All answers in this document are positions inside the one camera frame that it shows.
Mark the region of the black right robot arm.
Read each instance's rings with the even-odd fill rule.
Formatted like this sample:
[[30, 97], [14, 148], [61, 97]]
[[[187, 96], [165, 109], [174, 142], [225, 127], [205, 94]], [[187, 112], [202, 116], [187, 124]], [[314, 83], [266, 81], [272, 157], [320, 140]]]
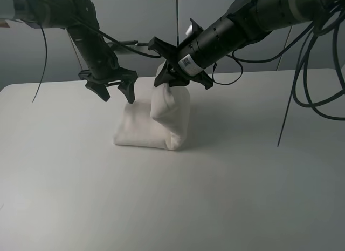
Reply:
[[149, 50], [159, 53], [165, 64], [155, 78], [156, 87], [187, 86], [197, 82], [213, 87], [205, 69], [227, 54], [257, 43], [272, 31], [314, 21], [339, 0], [235, 0], [227, 12], [202, 29], [191, 21], [187, 37], [173, 46], [154, 37]]

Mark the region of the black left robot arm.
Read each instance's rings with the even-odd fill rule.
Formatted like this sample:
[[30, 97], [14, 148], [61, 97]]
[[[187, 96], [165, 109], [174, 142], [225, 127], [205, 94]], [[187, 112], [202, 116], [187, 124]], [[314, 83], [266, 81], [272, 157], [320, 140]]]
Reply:
[[78, 74], [86, 88], [108, 101], [108, 87], [117, 86], [127, 102], [135, 101], [138, 75], [119, 65], [106, 43], [110, 37], [100, 31], [91, 0], [1, 0], [1, 19], [22, 21], [34, 29], [66, 30], [88, 66]]

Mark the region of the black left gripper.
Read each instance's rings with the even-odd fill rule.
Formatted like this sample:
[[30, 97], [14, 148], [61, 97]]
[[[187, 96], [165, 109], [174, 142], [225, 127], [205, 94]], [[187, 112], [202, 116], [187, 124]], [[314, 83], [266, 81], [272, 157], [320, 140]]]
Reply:
[[90, 65], [87, 70], [78, 73], [80, 80], [86, 80], [85, 87], [103, 101], [110, 99], [110, 94], [105, 85], [109, 83], [117, 83], [120, 90], [126, 97], [127, 102], [132, 104], [135, 101], [135, 82], [138, 79], [136, 71], [128, 70], [122, 67], [113, 69], [109, 65]]

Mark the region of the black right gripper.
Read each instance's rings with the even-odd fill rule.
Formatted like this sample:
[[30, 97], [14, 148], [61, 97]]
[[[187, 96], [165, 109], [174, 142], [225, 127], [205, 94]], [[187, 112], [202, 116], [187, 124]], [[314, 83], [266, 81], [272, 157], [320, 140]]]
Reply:
[[154, 37], [148, 43], [148, 49], [159, 53], [165, 59], [165, 62], [157, 69], [154, 80], [155, 87], [164, 83], [169, 83], [170, 87], [188, 86], [190, 82], [202, 84], [206, 90], [213, 87], [213, 81], [205, 71], [190, 76], [180, 67], [177, 58], [178, 47]]

